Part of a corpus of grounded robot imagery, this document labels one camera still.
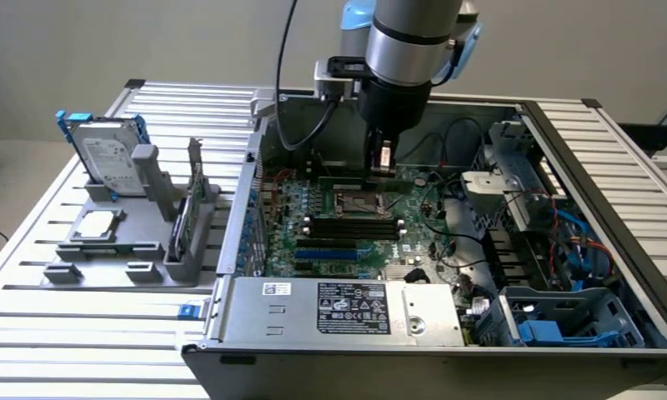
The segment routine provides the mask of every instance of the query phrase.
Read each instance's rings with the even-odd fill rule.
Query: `circuit board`
[[[269,254],[265,274],[271,277],[334,277],[402,279],[413,268],[421,268],[438,283],[437,253],[445,238],[433,233],[426,223],[446,232],[444,214],[438,213],[437,191],[425,186],[426,173],[401,169],[398,179],[417,179],[409,194],[336,190],[317,180],[297,178],[294,172],[263,185],[263,210],[267,221]],[[393,240],[357,239],[350,259],[301,259],[297,243],[310,236],[306,221],[321,218],[341,224],[360,220],[400,223],[404,230]]]

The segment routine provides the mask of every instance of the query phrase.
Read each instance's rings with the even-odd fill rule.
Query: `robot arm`
[[[397,137],[422,116],[440,66],[458,73],[477,36],[477,12],[462,0],[377,0],[364,59],[333,57],[328,74],[360,79],[357,111],[368,123],[364,167],[370,179],[394,176]]]

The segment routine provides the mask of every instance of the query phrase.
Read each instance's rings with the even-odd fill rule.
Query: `blue cable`
[[[572,223],[574,223],[577,225],[577,227],[580,228],[580,232],[582,232],[584,234],[588,234],[588,224],[585,222],[576,219],[572,215],[569,215],[562,210],[556,210],[556,215],[558,217],[561,217],[565,221],[570,221]]]

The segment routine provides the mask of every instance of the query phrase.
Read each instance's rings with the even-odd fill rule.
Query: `white wall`
[[[282,82],[337,52],[344,0],[301,0]],[[270,85],[289,0],[0,0],[0,138],[58,139],[127,78]],[[667,103],[667,0],[477,0],[485,32],[450,93],[597,98],[617,120]]]

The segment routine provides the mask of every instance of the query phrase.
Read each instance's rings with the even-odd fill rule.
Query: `slotted aluminum surface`
[[[121,93],[107,112],[114,116],[143,116],[151,142],[159,147],[161,168],[177,183],[183,183],[187,176],[187,138],[202,139],[205,172],[222,188],[205,256],[209,270],[217,263],[238,164],[251,133],[250,94],[247,88],[146,82],[139,90]],[[566,140],[601,142],[605,135],[601,154],[576,148],[581,159],[599,164],[617,159],[624,173],[637,173],[631,160],[615,152],[608,133],[578,102],[533,100],[541,102],[554,121],[580,124],[562,129]],[[633,179],[620,182],[625,185],[641,179],[623,177]],[[175,314],[179,304],[209,297],[211,272],[202,273],[198,286],[191,288],[138,293],[36,290],[43,263],[54,258],[50,243],[65,238],[86,200],[83,182],[83,169],[73,158],[0,254],[0,398],[205,399],[177,351],[195,338],[203,323],[177,321]],[[649,201],[639,204],[637,197],[627,196],[627,190],[604,191],[609,198],[624,199],[617,206],[667,205],[659,191],[643,191]],[[643,210],[625,212],[643,214]],[[667,210],[651,215],[667,218]],[[657,398],[659,392],[645,390],[629,391],[619,398]]]
[[[667,178],[600,109],[538,103],[609,205],[667,278]],[[545,172],[550,169],[544,164]]]

